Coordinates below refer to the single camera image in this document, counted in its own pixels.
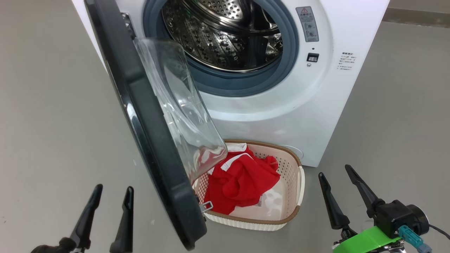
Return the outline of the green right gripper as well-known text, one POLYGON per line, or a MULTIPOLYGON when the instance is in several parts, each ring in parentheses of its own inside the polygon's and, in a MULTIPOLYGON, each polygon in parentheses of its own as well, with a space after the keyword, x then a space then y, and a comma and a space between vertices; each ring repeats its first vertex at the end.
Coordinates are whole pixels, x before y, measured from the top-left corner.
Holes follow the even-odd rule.
MULTIPOLYGON (((385 201, 380 199, 365 181, 358 175, 358 173, 349 164, 345 165, 345 170, 352 182, 355 185, 362 197, 362 200, 367 208, 367 215, 369 218, 375 218, 376 210, 379 205, 385 204, 385 201)), ((322 190, 325 207, 328 213, 328 219, 332 229, 347 229, 349 228, 350 220, 343 214, 336 199, 331 192, 331 186, 325 175, 319 173, 319 183, 322 190)), ((334 246, 332 253, 378 253, 388 250, 388 245, 401 240, 400 237, 390 238, 376 226, 366 229, 360 234, 355 235, 341 243, 334 246)))

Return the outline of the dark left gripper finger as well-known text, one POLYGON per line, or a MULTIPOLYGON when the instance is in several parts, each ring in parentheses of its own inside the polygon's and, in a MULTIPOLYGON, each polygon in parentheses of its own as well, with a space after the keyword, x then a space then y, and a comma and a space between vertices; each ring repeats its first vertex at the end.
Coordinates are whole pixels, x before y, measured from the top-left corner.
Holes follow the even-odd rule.
POLYGON ((85 251, 90 248, 91 240, 90 234, 92 229, 92 223, 95 215, 95 211, 99 206, 103 185, 97 184, 85 205, 71 235, 76 246, 74 251, 85 251))
POLYGON ((110 253, 133 252, 134 189, 132 186, 127 187, 122 211, 116 238, 110 245, 110 253))

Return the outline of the black round glass washer door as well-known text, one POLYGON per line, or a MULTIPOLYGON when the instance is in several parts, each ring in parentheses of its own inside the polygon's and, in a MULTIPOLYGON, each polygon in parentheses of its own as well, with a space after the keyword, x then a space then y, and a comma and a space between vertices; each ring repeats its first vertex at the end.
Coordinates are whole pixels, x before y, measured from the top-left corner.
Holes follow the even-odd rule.
POLYGON ((116 0, 78 0, 83 23, 114 83, 142 159, 181 243, 207 233, 212 209, 195 182, 227 156, 191 77, 183 47, 167 38, 137 38, 116 0))

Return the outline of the red and white garment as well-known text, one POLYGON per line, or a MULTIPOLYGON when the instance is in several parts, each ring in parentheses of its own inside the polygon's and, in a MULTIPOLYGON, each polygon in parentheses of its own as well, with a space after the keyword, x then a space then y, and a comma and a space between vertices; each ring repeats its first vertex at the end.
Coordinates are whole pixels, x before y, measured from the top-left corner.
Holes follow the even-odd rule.
POLYGON ((258 158, 247 143, 227 144, 228 154, 207 172, 205 202, 212 211, 229 215, 235 207, 256 205, 280 180, 278 161, 269 155, 258 158))

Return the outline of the cream perforated laundry basket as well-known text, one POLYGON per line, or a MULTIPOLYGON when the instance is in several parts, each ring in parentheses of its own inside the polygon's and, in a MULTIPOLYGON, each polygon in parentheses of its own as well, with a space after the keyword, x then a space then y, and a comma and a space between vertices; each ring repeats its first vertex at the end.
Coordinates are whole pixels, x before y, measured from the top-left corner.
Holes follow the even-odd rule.
POLYGON ((229 215, 206 211, 208 219, 237 228, 273 232, 283 228, 298 213, 305 192, 305 173, 302 163, 290 149, 257 141, 226 139, 227 144, 246 143, 258 158, 269 155, 278 162, 280 181, 262 195, 258 204, 237 207, 229 215))

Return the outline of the white front-load washing machine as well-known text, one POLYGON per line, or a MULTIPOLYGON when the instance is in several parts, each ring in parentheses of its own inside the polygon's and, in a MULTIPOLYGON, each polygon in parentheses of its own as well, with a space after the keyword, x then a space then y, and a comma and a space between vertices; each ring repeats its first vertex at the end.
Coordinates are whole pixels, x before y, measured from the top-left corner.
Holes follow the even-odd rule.
POLYGON ((224 139, 277 144, 317 167, 390 0, 116 0, 131 35, 167 38, 224 139), (310 6, 319 42, 297 7, 310 6))

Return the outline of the grey warning label sticker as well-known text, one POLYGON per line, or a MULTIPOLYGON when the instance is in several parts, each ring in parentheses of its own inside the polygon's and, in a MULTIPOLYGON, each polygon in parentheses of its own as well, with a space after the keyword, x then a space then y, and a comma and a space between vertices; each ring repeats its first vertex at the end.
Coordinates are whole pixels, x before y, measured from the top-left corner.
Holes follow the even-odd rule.
POLYGON ((302 25, 305 41, 319 42, 316 19, 312 8, 310 6, 297 7, 296 11, 302 25))

